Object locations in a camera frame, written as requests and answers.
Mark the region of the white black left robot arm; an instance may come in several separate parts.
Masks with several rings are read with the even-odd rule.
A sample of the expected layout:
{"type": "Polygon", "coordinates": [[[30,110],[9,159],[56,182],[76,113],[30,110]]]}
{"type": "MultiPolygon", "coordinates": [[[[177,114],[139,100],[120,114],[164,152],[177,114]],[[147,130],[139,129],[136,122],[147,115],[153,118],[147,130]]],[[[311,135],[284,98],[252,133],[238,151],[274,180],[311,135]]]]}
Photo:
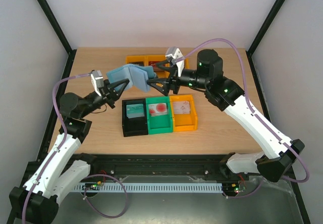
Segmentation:
{"type": "Polygon", "coordinates": [[[61,96],[57,109],[62,125],[54,146],[31,178],[9,194],[12,209],[23,223],[52,223],[65,197],[90,174],[95,158],[89,154],[65,169],[89,133],[92,122],[85,116],[105,104],[114,108],[128,84],[128,79],[115,83],[99,79],[96,90],[85,97],[72,92],[61,96]]]}

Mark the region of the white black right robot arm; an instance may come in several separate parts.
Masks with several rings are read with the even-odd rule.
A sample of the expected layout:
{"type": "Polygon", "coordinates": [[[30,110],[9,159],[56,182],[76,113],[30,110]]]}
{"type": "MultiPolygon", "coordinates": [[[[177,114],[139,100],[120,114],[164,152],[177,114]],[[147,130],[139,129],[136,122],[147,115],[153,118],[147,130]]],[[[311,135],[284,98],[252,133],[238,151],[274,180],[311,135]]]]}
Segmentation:
{"type": "Polygon", "coordinates": [[[298,159],[304,143],[274,127],[250,102],[247,91],[224,76],[223,59],[215,50],[201,50],[195,70],[177,63],[180,56],[178,48],[169,48],[166,60],[156,64],[168,77],[150,79],[147,84],[164,96],[170,91],[177,94],[182,86],[204,93],[208,102],[238,122],[262,149],[259,153],[230,153],[220,167],[221,176],[229,180],[236,174],[255,173],[271,182],[286,179],[285,173],[298,159]]]}

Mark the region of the blue leather card holder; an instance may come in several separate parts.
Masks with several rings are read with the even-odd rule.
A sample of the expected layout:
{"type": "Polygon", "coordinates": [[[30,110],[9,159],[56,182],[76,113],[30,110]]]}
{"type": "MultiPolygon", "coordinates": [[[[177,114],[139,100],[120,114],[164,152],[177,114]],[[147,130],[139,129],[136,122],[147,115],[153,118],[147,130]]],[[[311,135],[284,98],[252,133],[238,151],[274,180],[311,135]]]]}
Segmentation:
{"type": "Polygon", "coordinates": [[[111,83],[129,79],[129,83],[125,90],[128,90],[134,86],[143,92],[148,92],[150,90],[147,80],[157,78],[157,74],[154,72],[152,66],[138,66],[134,64],[123,65],[107,72],[106,75],[111,83]]]}

